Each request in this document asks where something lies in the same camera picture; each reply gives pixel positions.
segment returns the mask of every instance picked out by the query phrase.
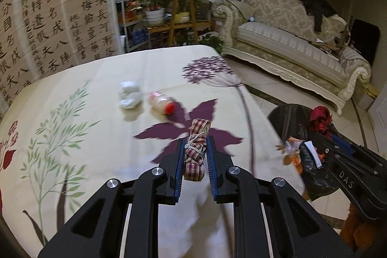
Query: red checkered fabric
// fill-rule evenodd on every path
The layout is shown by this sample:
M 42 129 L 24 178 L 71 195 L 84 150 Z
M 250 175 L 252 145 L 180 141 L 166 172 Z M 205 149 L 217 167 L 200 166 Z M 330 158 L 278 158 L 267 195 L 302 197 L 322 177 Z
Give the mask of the red checkered fabric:
M 210 130 L 211 122 L 206 119 L 194 119 L 191 134 L 185 145 L 184 179 L 200 182 L 204 177 L 203 160 L 206 156 L 206 137 Z

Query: calligraphy scroll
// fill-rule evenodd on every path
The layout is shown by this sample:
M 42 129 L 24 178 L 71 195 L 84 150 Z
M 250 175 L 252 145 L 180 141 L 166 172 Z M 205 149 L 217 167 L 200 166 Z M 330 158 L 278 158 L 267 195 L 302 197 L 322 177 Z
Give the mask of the calligraphy scroll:
M 1 0 L 0 119 L 32 82 L 121 54 L 114 0 Z

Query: ornate sofa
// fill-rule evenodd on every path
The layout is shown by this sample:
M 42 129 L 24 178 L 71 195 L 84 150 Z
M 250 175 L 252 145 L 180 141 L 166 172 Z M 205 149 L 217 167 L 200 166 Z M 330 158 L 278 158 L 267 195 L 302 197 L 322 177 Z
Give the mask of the ornate sofa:
M 336 61 L 308 43 L 318 38 L 334 44 L 346 25 L 338 15 L 323 16 L 319 33 L 300 0 L 217 0 L 212 15 L 224 20 L 219 32 L 224 40 L 222 54 L 247 60 L 320 94 L 336 104 L 337 115 L 356 82 L 369 82 L 369 63 L 351 48 L 345 48 Z M 252 16 L 255 22 L 248 22 Z

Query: silver screw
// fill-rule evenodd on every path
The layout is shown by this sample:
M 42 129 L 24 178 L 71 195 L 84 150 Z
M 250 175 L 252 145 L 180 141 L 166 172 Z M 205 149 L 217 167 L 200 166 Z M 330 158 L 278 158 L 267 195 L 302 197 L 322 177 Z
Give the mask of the silver screw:
M 241 169 L 237 166 L 231 166 L 228 171 L 233 175 L 237 175 L 241 172 Z
M 106 185 L 108 185 L 109 188 L 115 188 L 119 184 L 119 181 L 116 179 L 110 179 Z
M 161 167 L 155 167 L 154 169 L 152 169 L 152 174 L 155 176 L 161 175 L 163 172 L 164 170 Z
M 277 186 L 285 186 L 286 182 L 283 178 L 281 177 L 277 177 L 277 178 L 274 178 L 274 184 L 276 184 Z

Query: sofa cushion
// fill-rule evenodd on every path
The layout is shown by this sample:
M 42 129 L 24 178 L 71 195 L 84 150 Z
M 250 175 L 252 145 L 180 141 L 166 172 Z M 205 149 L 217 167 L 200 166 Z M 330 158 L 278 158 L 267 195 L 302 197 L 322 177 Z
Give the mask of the sofa cushion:
M 247 22 L 238 28 L 237 38 L 284 57 L 338 86 L 345 83 L 345 72 L 336 60 L 291 33 L 263 23 Z

